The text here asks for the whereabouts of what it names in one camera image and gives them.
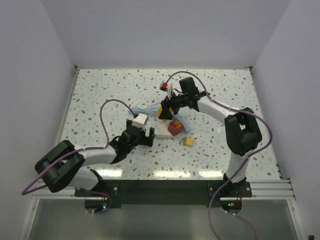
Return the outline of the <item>white triangular power strip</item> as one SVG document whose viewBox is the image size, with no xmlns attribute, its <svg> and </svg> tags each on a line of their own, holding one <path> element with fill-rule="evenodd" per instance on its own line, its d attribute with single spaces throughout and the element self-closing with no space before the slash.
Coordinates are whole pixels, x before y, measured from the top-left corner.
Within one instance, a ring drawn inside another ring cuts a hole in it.
<svg viewBox="0 0 320 240">
<path fill-rule="evenodd" d="M 171 138 L 175 139 L 182 135 L 182 133 L 179 133 L 173 136 L 168 131 L 168 125 L 163 121 L 160 121 L 156 124 L 154 134 L 155 134 L 155 138 L 158 138 L 158 139 L 171 139 Z"/>
</svg>

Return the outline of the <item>red square plug adapter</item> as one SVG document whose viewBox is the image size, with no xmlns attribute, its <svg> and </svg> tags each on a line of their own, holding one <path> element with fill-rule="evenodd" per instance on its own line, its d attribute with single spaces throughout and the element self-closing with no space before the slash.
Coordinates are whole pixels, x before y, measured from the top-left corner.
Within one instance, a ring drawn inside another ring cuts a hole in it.
<svg viewBox="0 0 320 240">
<path fill-rule="evenodd" d="M 174 119 L 168 124 L 167 130 L 173 137 L 175 137 L 184 130 L 184 125 L 180 120 Z"/>
</svg>

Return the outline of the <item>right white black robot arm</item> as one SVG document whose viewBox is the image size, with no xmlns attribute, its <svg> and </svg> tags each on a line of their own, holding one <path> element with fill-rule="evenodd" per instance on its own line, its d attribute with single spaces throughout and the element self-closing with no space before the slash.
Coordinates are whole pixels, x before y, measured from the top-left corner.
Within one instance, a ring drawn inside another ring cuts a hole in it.
<svg viewBox="0 0 320 240">
<path fill-rule="evenodd" d="M 223 183 L 223 192 L 230 197 L 240 190 L 240 182 L 246 178 L 246 158 L 262 141 L 262 133 L 250 108 L 233 109 L 218 101 L 212 101 L 210 94 L 199 91 L 192 77 L 179 81 L 181 91 L 174 93 L 171 83 L 162 82 L 160 90 L 167 96 L 160 102 L 157 113 L 160 120 L 172 120 L 181 108 L 190 108 L 206 114 L 225 127 L 226 143 L 231 151 L 229 166 Z"/>
</svg>

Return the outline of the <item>light blue power strip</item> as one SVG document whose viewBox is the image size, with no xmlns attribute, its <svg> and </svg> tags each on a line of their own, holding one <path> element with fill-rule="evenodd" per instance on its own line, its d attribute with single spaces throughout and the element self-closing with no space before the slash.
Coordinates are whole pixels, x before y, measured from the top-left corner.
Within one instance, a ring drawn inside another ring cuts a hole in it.
<svg viewBox="0 0 320 240">
<path fill-rule="evenodd" d="M 179 114 L 174 115 L 174 118 L 179 120 L 181 122 L 181 124 L 183 125 L 183 132 L 187 135 L 191 132 L 191 127 L 190 125 L 187 123 L 187 121 Z"/>
</svg>

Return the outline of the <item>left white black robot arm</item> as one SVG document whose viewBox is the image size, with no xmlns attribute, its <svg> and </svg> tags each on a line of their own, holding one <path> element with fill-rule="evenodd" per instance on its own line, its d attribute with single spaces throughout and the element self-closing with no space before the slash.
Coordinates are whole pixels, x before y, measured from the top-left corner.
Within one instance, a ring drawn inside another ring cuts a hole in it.
<svg viewBox="0 0 320 240">
<path fill-rule="evenodd" d="M 120 136 L 114 137 L 107 147 L 89 146 L 75 149 L 69 140 L 63 140 L 42 157 L 34 169 L 52 193 L 73 187 L 85 189 L 92 196 L 99 196 L 104 190 L 101 182 L 103 178 L 96 170 L 84 167 L 117 164 L 137 146 L 152 147 L 155 128 L 150 127 L 146 135 L 146 125 L 147 120 L 127 120 L 125 130 Z"/>
</svg>

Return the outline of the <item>yellow cube socket adapter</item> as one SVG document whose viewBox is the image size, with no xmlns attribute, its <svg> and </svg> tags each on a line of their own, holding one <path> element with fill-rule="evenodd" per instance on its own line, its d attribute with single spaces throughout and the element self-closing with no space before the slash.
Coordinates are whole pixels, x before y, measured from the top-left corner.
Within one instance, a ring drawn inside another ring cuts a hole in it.
<svg viewBox="0 0 320 240">
<path fill-rule="evenodd" d="M 156 113 L 156 117 L 159 119 L 159 120 L 162 120 L 164 122 L 166 121 L 171 121 L 173 120 L 174 118 L 174 115 L 172 115 L 170 112 L 169 112 L 169 108 L 165 108 L 163 109 L 161 106 L 159 107 L 157 113 Z"/>
</svg>

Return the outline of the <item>small yellow plug adapter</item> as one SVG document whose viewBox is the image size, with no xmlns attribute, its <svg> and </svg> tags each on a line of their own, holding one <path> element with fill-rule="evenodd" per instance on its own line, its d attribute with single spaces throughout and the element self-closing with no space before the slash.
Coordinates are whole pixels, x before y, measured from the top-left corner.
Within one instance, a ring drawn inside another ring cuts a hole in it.
<svg viewBox="0 0 320 240">
<path fill-rule="evenodd" d="M 194 144 L 194 139 L 192 137 L 184 137 L 182 144 L 187 147 L 192 147 Z"/>
</svg>

